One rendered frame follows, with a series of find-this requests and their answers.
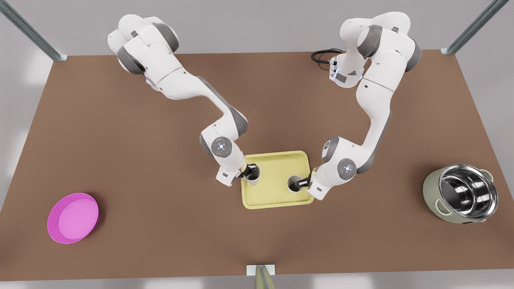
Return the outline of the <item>yellow tray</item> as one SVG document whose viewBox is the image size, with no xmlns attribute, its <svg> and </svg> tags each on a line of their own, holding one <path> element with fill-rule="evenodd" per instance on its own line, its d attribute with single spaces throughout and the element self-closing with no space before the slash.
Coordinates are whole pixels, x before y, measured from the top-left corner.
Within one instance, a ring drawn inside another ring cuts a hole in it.
<svg viewBox="0 0 514 289">
<path fill-rule="evenodd" d="M 255 163 L 261 169 L 257 185 L 242 179 L 242 201 L 247 209 L 277 208 L 306 205 L 314 197 L 306 189 L 297 193 L 288 190 L 288 178 L 303 179 L 310 173 L 307 154 L 303 151 L 253 154 L 245 156 L 247 163 Z"/>
</svg>

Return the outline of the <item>silver frame post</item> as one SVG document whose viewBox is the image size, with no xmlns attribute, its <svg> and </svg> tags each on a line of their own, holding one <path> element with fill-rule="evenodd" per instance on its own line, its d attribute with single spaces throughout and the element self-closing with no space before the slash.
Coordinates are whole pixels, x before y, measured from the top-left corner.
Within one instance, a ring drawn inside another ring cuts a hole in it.
<svg viewBox="0 0 514 289">
<path fill-rule="evenodd" d="M 449 45 L 440 49 L 443 55 L 455 55 L 474 35 L 489 22 L 510 0 L 492 0 L 479 16 Z"/>
<path fill-rule="evenodd" d="M 51 60 L 54 62 L 64 62 L 68 60 L 68 55 L 60 54 L 6 0 L 0 0 L 0 13 L 24 33 L 24 35 L 50 57 Z"/>
<path fill-rule="evenodd" d="M 275 265 L 247 265 L 247 276 L 255 277 L 255 289 L 277 289 L 272 276 L 275 275 Z"/>
</svg>

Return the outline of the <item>white IKEA cup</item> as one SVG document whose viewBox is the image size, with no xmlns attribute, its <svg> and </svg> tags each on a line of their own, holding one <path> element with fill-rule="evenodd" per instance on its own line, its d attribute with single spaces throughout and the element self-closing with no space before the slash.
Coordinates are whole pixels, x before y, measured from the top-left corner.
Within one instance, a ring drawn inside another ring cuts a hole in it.
<svg viewBox="0 0 514 289">
<path fill-rule="evenodd" d="M 292 194 L 296 194 L 296 193 L 301 192 L 301 191 L 304 189 L 304 188 L 303 188 L 303 189 L 299 189 L 299 188 L 297 187 L 297 181 L 298 181 L 298 180 L 301 180 L 301 179 L 304 179 L 304 178 L 302 178 L 302 177 L 301 177 L 301 176 L 299 176 L 299 175 L 291 175 L 291 176 L 288 178 L 286 185 L 287 185 L 288 190 L 289 190 L 289 192 L 290 192 L 290 193 L 292 193 Z"/>
<path fill-rule="evenodd" d="M 247 164 L 246 170 L 243 172 L 243 178 L 250 186 L 256 186 L 261 176 L 261 169 L 255 163 Z"/>
</svg>

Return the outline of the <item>pink bowl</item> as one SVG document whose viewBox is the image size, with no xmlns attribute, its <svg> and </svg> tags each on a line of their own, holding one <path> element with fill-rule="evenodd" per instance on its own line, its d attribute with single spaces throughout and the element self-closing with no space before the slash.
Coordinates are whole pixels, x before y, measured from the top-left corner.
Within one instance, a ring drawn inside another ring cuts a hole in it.
<svg viewBox="0 0 514 289">
<path fill-rule="evenodd" d="M 47 231 L 60 244 L 72 244 L 87 237 L 98 224 L 100 211 L 97 201 L 86 193 L 63 197 L 50 210 Z"/>
</svg>

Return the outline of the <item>green steel pot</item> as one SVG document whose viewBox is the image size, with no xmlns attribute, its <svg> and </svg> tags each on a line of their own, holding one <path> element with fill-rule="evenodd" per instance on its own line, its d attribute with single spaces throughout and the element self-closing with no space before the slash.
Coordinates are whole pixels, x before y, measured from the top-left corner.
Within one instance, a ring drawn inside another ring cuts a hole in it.
<svg viewBox="0 0 514 289">
<path fill-rule="evenodd" d="M 422 193 L 435 216 L 454 224 L 484 222 L 499 204 L 492 174 L 463 163 L 431 172 Z"/>
</svg>

